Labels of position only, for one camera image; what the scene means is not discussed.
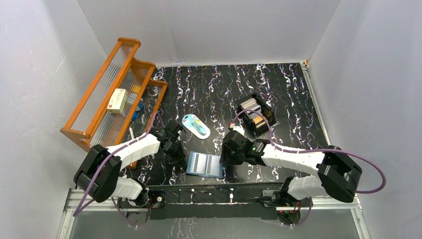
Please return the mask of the blue leather card holder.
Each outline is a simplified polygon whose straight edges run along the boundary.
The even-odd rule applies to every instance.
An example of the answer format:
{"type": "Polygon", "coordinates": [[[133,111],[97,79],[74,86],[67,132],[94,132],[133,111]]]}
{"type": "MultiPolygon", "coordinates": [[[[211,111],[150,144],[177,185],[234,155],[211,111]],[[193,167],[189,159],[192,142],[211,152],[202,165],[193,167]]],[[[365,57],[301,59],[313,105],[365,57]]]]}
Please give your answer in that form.
{"type": "Polygon", "coordinates": [[[212,176],[212,175],[208,175],[205,173],[206,167],[207,167],[207,156],[209,154],[205,154],[205,153],[198,153],[198,152],[193,152],[191,151],[189,153],[189,157],[188,157],[188,163],[187,163],[187,173],[191,174],[191,175],[196,175],[196,176],[201,176],[201,177],[210,177],[210,178],[217,178],[217,179],[221,179],[223,177],[223,171],[225,169],[225,167],[220,163],[220,174],[218,176],[212,176]],[[194,163],[194,159],[195,159],[195,155],[196,154],[201,154],[203,156],[204,162],[205,162],[205,166],[204,166],[204,172],[203,173],[195,173],[192,171],[193,169],[193,163],[194,163]]]}

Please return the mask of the white magnetic stripe card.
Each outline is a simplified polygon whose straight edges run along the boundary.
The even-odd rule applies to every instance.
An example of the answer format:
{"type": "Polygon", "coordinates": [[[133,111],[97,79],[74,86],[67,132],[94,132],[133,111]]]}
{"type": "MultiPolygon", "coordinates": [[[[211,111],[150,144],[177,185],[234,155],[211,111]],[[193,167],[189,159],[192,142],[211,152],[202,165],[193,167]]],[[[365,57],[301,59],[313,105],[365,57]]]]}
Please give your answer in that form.
{"type": "Polygon", "coordinates": [[[204,162],[203,156],[201,154],[196,154],[192,171],[195,173],[203,173],[204,166],[205,166],[205,162],[204,162]]]}

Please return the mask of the white card grey stripe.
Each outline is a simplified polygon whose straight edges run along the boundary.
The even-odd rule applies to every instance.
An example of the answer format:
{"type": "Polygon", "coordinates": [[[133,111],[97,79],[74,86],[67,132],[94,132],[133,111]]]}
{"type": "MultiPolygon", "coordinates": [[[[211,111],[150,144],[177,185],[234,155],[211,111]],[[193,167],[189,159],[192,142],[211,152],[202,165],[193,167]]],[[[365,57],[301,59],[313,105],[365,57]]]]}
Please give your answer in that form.
{"type": "Polygon", "coordinates": [[[207,156],[207,167],[205,173],[212,176],[218,176],[220,174],[220,156],[208,155],[207,156]]]}

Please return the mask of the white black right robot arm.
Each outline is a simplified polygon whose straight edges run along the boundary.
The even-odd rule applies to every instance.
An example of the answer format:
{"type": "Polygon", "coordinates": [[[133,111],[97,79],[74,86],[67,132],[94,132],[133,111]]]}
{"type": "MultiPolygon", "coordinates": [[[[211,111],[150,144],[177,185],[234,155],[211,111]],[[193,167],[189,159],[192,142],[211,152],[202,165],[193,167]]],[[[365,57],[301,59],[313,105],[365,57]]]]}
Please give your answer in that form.
{"type": "Polygon", "coordinates": [[[273,203],[293,206],[304,198],[330,196],[344,203],[354,200],[362,174],[350,157],[332,147],[325,152],[307,152],[272,145],[264,139],[248,140],[231,130],[222,141],[221,164],[284,167],[307,173],[306,177],[287,178],[279,192],[269,196],[273,203]]]}

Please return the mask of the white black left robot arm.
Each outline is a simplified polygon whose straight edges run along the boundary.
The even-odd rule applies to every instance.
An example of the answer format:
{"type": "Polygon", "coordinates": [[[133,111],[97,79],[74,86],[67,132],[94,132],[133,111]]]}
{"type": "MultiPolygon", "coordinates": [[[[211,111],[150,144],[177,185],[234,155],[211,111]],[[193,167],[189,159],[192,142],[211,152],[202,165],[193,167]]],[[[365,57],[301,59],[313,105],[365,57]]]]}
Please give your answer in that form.
{"type": "Polygon", "coordinates": [[[126,198],[136,207],[148,203],[148,187],[132,178],[120,176],[122,169],[138,160],[156,153],[163,153],[169,164],[179,163],[186,156],[180,134],[183,127],[171,120],[165,127],[127,142],[103,147],[93,146],[74,176],[75,184],[97,203],[108,198],[126,198]]]}

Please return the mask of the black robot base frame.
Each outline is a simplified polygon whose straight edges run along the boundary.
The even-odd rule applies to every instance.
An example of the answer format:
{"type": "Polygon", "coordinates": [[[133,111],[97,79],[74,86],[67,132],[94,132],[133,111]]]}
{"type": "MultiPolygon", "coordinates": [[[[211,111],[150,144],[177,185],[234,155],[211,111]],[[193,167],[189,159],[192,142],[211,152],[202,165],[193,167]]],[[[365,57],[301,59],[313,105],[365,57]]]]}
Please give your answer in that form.
{"type": "Polygon", "coordinates": [[[155,185],[140,199],[118,199],[119,208],[143,211],[146,220],[172,218],[261,218],[278,220],[289,227],[304,222],[301,210],[313,206],[305,196],[287,195],[281,182],[202,185],[155,185]]]}

